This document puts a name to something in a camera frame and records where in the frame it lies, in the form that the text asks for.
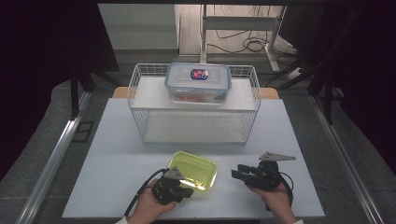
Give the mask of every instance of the wire basket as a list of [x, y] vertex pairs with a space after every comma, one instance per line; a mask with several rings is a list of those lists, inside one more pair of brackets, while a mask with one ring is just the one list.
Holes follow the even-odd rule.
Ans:
[[128, 105], [145, 143], [245, 144], [261, 104], [256, 71], [229, 65], [232, 89], [222, 106], [172, 102], [164, 79], [167, 63], [139, 63], [128, 88]]

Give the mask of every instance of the sleeve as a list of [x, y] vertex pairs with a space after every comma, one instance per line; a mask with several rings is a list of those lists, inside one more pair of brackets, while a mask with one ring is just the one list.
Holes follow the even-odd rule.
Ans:
[[123, 217], [120, 221], [118, 221], [116, 224], [128, 224], [126, 221], [126, 217]]

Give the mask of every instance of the black curtain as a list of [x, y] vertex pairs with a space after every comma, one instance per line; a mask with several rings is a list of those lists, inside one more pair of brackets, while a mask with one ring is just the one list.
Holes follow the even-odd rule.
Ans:
[[366, 4], [334, 62], [341, 106], [396, 174], [396, 8]]
[[52, 89], [89, 64], [118, 71], [97, 4], [0, 3], [0, 178], [42, 120]]

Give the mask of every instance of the lime green plastic tray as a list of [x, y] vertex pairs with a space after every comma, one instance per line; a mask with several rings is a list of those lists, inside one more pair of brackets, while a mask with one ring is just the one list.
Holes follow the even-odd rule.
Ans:
[[185, 178], [180, 181], [184, 187], [208, 191], [215, 182], [217, 166], [213, 161], [179, 151], [175, 153], [169, 168], [174, 166]]

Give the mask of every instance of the plastic food container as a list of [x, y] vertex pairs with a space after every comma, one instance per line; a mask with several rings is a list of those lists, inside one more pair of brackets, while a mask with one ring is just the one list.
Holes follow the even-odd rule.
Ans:
[[217, 166], [213, 161], [179, 151], [168, 167], [174, 166], [183, 174], [185, 179], [180, 182], [185, 187], [208, 191], [215, 182]]
[[226, 65], [171, 63], [165, 86], [176, 103], [222, 104], [231, 88]]

